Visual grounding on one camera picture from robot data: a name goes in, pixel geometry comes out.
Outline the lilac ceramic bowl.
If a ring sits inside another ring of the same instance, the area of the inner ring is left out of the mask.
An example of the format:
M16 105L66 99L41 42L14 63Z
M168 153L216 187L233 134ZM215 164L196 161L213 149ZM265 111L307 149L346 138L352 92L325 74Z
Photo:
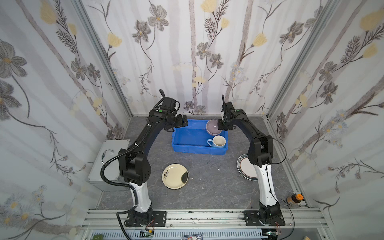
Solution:
M218 128L218 120L209 120L206 124L206 131L211 136L219 135L222 130Z

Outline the cream ceramic mug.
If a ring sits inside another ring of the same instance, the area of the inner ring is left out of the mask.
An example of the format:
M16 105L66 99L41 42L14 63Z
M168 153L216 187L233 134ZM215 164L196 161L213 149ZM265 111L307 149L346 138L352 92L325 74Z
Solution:
M207 144L210 147L214 147L214 148L224 148L226 143L227 143L227 140L223 136L215 136L213 137L213 139L207 140Z

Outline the blue plastic bin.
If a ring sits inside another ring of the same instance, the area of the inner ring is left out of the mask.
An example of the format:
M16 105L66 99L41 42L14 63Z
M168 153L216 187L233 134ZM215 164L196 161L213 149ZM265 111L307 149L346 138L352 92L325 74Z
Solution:
M225 155L229 147L229 134L223 131L218 136L226 143L223 147L216 147L212 140L214 136L207 132L209 120L189 119L187 127L178 128L173 132L172 147L175 152L205 155Z

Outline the green rimmed white plate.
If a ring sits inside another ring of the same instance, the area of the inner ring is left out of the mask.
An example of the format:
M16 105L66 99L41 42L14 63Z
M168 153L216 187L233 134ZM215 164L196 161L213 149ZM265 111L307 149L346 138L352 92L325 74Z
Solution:
M247 154L242 154L237 159L237 169L242 177L249 181L257 181L258 176L254 165L248 159Z

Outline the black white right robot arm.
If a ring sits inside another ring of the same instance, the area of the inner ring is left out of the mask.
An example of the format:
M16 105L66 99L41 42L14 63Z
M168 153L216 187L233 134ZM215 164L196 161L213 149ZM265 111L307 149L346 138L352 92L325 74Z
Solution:
M222 110L218 125L224 131L237 127L249 140L247 156L256 170L260 189L259 221L264 226L271 225L282 217L272 179L273 138L257 129L241 109Z

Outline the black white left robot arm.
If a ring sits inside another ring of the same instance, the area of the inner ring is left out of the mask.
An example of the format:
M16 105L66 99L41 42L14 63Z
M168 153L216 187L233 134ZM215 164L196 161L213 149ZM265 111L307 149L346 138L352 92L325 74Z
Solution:
M151 110L138 138L128 149L119 152L120 176L131 189L134 198L134 210L130 219L135 224L148 225L153 220L152 202L147 186L152 171L148 154L153 143L162 130L186 126L186 115L175 115L170 110L159 108Z

